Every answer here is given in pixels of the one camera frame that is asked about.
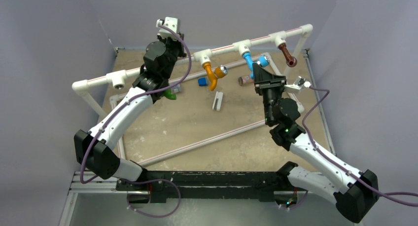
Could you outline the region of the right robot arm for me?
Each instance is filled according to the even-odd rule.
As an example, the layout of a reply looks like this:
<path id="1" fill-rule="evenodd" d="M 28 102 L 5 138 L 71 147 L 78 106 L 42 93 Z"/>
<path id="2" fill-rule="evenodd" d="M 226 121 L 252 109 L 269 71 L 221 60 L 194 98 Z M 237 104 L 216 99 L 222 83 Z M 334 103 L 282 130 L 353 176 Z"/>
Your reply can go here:
<path id="1" fill-rule="evenodd" d="M 295 166 L 278 174 L 278 186 L 283 190 L 299 187 L 319 195 L 347 220 L 360 223 L 379 199 L 370 189 L 379 187 L 377 175 L 345 163 L 315 142 L 307 128 L 296 122 L 301 116 L 296 102 L 282 97 L 286 77 L 274 75 L 257 63 L 252 66 L 255 92 L 263 98 L 264 120 L 273 141 L 319 171 L 315 174 Z"/>

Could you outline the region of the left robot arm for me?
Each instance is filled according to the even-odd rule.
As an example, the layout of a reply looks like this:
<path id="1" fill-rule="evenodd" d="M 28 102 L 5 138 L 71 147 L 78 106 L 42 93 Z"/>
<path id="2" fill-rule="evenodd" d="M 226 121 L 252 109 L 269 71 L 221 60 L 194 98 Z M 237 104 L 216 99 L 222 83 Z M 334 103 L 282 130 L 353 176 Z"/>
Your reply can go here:
<path id="1" fill-rule="evenodd" d="M 124 100 L 99 124 L 89 131 L 79 130 L 74 136 L 76 159 L 81 165 L 80 182 L 86 184 L 97 177 L 128 180 L 135 191 L 143 190 L 147 177 L 143 168 L 133 161 L 118 157 L 113 148 L 132 123 L 162 97 L 171 98 L 169 79 L 178 58 L 190 54 L 184 35 L 173 33 L 158 36 L 147 46 L 140 75 Z"/>

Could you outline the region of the blue faucet chrome knob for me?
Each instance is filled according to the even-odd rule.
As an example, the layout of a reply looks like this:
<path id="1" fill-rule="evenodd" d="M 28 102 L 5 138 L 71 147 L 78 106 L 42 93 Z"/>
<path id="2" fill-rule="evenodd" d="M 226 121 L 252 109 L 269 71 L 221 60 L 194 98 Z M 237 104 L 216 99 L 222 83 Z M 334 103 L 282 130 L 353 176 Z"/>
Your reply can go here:
<path id="1" fill-rule="evenodd" d="M 253 74 L 253 65 L 254 64 L 257 64 L 258 66 L 260 66 L 262 68 L 265 68 L 266 66 L 268 66 L 270 64 L 270 59 L 266 55 L 260 56 L 258 58 L 258 60 L 256 60 L 256 61 L 253 61 L 253 59 L 251 57 L 251 54 L 249 52 L 245 52 L 242 55 L 242 57 L 248 65 L 248 68 L 250 70 L 249 77 L 251 79 L 254 79 L 254 74 Z"/>

